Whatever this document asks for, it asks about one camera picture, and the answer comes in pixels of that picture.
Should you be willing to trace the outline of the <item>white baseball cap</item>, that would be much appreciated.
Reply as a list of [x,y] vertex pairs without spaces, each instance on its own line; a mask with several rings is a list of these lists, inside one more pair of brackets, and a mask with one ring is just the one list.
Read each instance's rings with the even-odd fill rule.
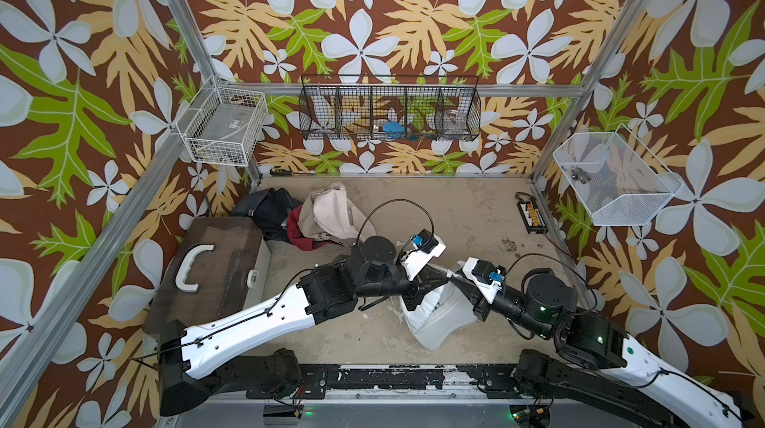
[[456,330],[478,322],[472,304],[452,283],[428,293],[414,310],[409,310],[404,300],[400,300],[400,307],[414,338],[430,351],[439,350]]

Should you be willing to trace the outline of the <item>cream pink baseball cap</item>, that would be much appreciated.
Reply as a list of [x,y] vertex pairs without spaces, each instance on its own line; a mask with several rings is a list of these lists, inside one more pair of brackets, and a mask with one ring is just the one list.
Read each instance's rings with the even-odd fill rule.
[[349,199],[343,183],[330,184],[313,198],[312,218],[323,236],[344,245],[365,242],[377,231],[367,216]]

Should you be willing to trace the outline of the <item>beige baseball cap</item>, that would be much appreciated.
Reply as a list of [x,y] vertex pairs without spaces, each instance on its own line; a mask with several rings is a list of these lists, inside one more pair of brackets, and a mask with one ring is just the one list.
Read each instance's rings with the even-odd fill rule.
[[314,199],[309,195],[301,206],[298,217],[298,228],[301,234],[308,239],[321,240],[324,230],[316,222],[314,217]]

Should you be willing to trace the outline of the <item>maroon baseball cap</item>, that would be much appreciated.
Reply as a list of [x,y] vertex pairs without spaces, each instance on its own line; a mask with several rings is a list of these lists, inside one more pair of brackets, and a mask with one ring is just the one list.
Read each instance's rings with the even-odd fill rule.
[[303,252],[312,252],[326,245],[326,242],[316,241],[303,235],[299,228],[299,218],[302,207],[293,209],[286,220],[286,233],[289,242]]

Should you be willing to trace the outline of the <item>black baseball cap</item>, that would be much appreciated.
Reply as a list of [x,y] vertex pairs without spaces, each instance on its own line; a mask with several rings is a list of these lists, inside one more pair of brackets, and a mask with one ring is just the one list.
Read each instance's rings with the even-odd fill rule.
[[287,220],[292,211],[302,206],[286,189],[267,189],[248,194],[231,210],[231,217],[250,218],[266,241],[289,243]]

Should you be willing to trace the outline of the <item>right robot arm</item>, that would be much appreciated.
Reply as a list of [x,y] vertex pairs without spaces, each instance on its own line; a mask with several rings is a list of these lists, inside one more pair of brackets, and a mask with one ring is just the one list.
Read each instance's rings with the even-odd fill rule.
[[579,308],[576,290],[550,269],[531,271],[520,289],[474,259],[448,278],[480,320],[496,312],[512,328],[552,342],[555,356],[521,352],[511,377],[526,396],[576,400],[641,427],[745,424],[733,396],[679,372],[608,318]]

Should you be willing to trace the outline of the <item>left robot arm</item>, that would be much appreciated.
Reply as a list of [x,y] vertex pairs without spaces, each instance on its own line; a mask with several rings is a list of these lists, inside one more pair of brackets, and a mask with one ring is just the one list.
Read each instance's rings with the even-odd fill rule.
[[219,393],[248,390],[265,399],[286,397],[303,383],[294,352],[248,352],[291,332],[314,328],[392,296],[417,308],[446,277],[430,267],[445,251],[440,237],[422,231],[402,250],[382,237],[354,244],[348,255],[302,270],[274,298],[199,326],[168,322],[159,335],[161,416],[197,408]]

